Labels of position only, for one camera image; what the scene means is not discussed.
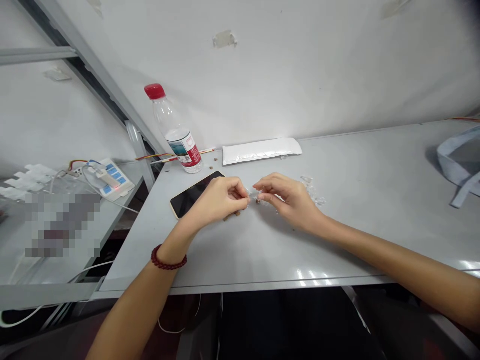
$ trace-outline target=phone screen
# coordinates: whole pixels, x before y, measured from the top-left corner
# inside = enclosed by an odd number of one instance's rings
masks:
[[[171,207],[177,218],[181,219],[189,212],[195,202],[199,199],[200,195],[204,193],[207,186],[215,178],[224,178],[224,176],[219,171],[216,171],[170,200]]]

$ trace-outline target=power strip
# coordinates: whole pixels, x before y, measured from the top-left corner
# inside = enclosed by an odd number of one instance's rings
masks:
[[[135,188],[135,184],[123,173],[123,171],[115,164],[112,159],[107,158],[100,161],[106,167],[107,173],[120,183],[118,187],[112,187],[106,184],[100,189],[101,194],[111,201],[116,201],[120,198],[126,197],[128,193]]]
[[[78,167],[75,170],[72,171],[72,173],[76,174],[76,178],[81,178],[82,175],[84,174],[83,172],[83,167]]]

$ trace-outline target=small transparent plastic part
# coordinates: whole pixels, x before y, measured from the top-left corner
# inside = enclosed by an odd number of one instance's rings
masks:
[[[320,196],[318,193],[317,193],[317,189],[315,188],[314,184],[313,184],[313,181],[314,179],[312,177],[309,177],[309,176],[306,176],[306,175],[302,175],[300,176],[300,179],[301,179],[301,183],[303,185],[305,185],[306,187],[306,191],[308,192],[308,194],[310,195],[310,198],[311,200],[315,203],[315,205],[317,207],[322,207],[323,205],[325,205],[327,203],[327,201],[325,200],[324,197]],[[251,198],[253,198],[255,200],[255,202],[259,205],[263,205],[263,206],[271,206],[268,202],[266,201],[263,201],[263,200],[260,200],[259,199],[259,194],[261,194],[262,191],[257,191],[254,189],[254,191],[248,191],[248,195],[250,195]]]

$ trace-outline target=gray strap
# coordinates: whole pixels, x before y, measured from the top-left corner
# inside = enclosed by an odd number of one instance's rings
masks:
[[[451,159],[450,155],[462,145],[477,137],[480,137],[480,126],[449,138],[436,150],[443,175],[449,181],[461,187],[455,199],[450,203],[457,209],[460,209],[469,193],[480,197],[480,172],[475,175],[470,174],[460,164]]]

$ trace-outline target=forearm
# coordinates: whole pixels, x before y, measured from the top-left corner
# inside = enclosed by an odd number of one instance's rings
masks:
[[[198,230],[181,221],[157,257],[178,264]],[[117,301],[103,322],[87,359],[139,359],[164,309],[178,270],[162,270],[149,262]]]
[[[480,280],[325,217],[316,235],[379,269],[439,312],[480,332]]]

